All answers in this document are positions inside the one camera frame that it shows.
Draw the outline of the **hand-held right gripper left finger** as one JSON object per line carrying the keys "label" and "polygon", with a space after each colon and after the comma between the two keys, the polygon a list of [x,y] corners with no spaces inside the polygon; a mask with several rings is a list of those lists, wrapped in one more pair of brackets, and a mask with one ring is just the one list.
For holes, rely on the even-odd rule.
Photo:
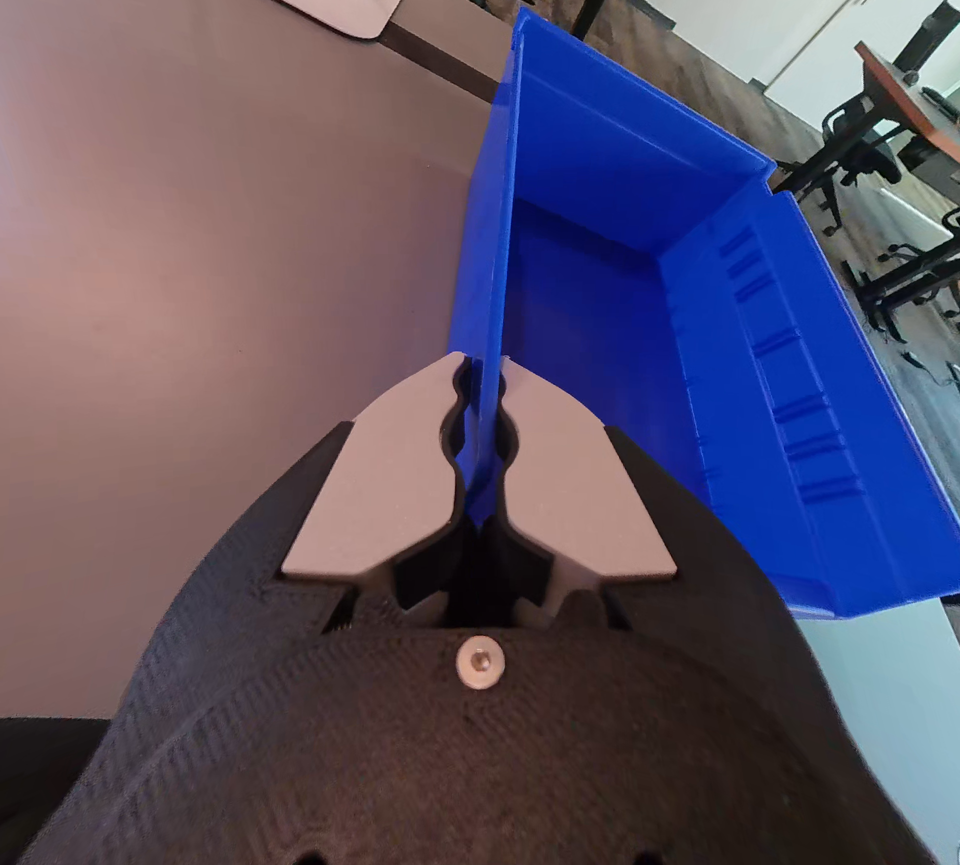
{"label": "hand-held right gripper left finger", "polygon": [[468,356],[451,351],[354,418],[284,576],[373,576],[455,525],[465,492],[451,431],[462,415],[458,379],[470,369]]}

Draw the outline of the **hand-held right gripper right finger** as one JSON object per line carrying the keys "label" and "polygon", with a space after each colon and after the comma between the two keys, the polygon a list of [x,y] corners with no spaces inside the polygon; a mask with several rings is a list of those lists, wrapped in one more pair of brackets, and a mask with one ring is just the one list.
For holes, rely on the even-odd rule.
{"label": "hand-held right gripper right finger", "polygon": [[569,594],[672,579],[677,564],[601,419],[510,358],[501,375],[497,518],[511,586]]}

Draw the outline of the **blue plastic bin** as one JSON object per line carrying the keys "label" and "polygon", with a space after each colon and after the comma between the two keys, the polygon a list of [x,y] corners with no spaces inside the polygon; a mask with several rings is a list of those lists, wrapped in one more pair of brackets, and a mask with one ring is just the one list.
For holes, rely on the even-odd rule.
{"label": "blue plastic bin", "polygon": [[467,197],[462,463],[498,463],[503,356],[621,429],[787,605],[958,594],[958,517],[773,162],[523,10]]}

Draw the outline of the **wood-top office desk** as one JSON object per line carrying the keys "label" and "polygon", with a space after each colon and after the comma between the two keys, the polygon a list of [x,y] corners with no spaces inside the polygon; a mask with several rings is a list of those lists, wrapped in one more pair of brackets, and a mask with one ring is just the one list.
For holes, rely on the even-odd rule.
{"label": "wood-top office desk", "polygon": [[918,82],[909,84],[906,72],[875,52],[866,42],[854,47],[861,62],[862,88],[836,108],[842,113],[849,106],[854,115],[839,131],[830,122],[822,123],[822,146],[806,161],[793,166],[772,189],[774,194],[796,195],[814,185],[815,180],[834,163],[839,164],[868,131],[883,121],[904,127],[924,139],[937,151],[959,162],[958,121],[951,120],[932,103]]}

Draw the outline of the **black desk monitor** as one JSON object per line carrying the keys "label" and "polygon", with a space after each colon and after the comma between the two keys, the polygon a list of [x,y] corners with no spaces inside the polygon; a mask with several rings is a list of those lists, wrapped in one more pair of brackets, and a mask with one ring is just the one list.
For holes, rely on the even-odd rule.
{"label": "black desk monitor", "polygon": [[919,72],[959,24],[959,9],[943,0],[922,20],[918,30],[893,60],[901,72]]}

